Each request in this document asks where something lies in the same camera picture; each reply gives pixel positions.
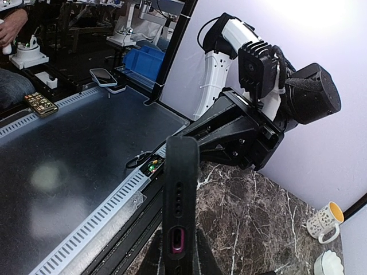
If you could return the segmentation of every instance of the white bottle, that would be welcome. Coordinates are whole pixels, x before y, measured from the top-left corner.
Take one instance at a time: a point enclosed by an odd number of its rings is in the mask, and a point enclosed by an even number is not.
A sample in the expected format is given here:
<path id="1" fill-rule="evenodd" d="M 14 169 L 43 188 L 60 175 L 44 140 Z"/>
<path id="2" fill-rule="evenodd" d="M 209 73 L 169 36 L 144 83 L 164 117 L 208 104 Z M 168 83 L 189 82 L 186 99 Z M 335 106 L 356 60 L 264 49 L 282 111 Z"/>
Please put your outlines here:
<path id="1" fill-rule="evenodd" d="M 6 56 L 11 54 L 11 45 L 9 44 L 8 46 L 2 48 L 2 53 Z"/>

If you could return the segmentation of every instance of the white wall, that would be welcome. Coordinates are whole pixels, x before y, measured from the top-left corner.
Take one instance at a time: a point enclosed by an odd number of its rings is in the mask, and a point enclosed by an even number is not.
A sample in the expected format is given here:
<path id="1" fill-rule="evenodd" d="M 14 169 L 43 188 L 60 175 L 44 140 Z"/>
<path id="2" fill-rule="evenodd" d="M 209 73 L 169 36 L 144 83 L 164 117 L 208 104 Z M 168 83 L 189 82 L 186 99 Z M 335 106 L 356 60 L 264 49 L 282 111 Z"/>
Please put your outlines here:
<path id="1" fill-rule="evenodd" d="M 223 12 L 279 45 L 296 68 L 317 62 L 331 73 L 342 111 L 287 133 L 262 173 L 314 207 L 333 200 L 346 210 L 367 192 L 367 1 L 198 0 L 162 95 L 186 116 L 197 108 L 204 74 L 196 35 Z M 228 86 L 238 87 L 237 78 L 234 62 Z"/>
<path id="2" fill-rule="evenodd" d="M 367 206 L 341 226 L 345 275 L 367 274 Z"/>

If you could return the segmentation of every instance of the mug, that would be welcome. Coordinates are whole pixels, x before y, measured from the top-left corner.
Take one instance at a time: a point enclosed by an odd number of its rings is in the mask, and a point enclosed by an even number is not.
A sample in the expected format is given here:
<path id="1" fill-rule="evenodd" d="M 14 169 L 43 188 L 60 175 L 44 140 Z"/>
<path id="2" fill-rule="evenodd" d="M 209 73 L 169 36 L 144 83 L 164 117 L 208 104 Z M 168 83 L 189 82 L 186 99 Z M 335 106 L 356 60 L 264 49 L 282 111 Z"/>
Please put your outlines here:
<path id="1" fill-rule="evenodd" d="M 307 221 L 307 231 L 318 239 L 321 244 L 330 243 L 340 234 L 339 225 L 344 221 L 343 211 L 335 202 L 329 202 L 327 206 L 319 210 Z M 335 234 L 324 240 L 324 236 L 335 229 Z"/>

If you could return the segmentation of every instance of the black table surface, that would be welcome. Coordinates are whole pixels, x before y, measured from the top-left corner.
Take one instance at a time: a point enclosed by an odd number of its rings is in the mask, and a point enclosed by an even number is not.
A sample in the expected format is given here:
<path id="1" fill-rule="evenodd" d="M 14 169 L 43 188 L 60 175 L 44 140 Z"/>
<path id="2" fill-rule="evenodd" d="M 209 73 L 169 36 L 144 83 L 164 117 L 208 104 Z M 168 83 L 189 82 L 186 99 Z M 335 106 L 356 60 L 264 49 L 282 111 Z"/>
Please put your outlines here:
<path id="1" fill-rule="evenodd" d="M 28 274 L 185 121 L 128 88 L 98 92 L 0 139 L 0 270 Z"/>

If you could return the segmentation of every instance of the mug handle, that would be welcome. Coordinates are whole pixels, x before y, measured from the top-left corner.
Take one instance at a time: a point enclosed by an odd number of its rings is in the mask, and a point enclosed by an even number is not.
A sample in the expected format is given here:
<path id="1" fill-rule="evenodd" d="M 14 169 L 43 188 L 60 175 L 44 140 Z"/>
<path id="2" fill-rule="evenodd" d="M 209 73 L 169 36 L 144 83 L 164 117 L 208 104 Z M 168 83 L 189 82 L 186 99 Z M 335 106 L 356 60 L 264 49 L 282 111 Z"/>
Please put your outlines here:
<path id="1" fill-rule="evenodd" d="M 335 227 L 335 234 L 330 238 L 330 239 L 327 239 L 326 241 L 323 240 L 323 236 L 325 236 L 325 233 L 321 233 L 319 235 L 319 242 L 324 245 L 324 244 L 327 244 L 327 243 L 331 243 L 332 241 L 334 241 L 336 238 L 338 238 L 339 234 L 340 234 L 340 228 L 339 228 L 339 224 L 335 223 L 334 224 L 334 227 Z"/>

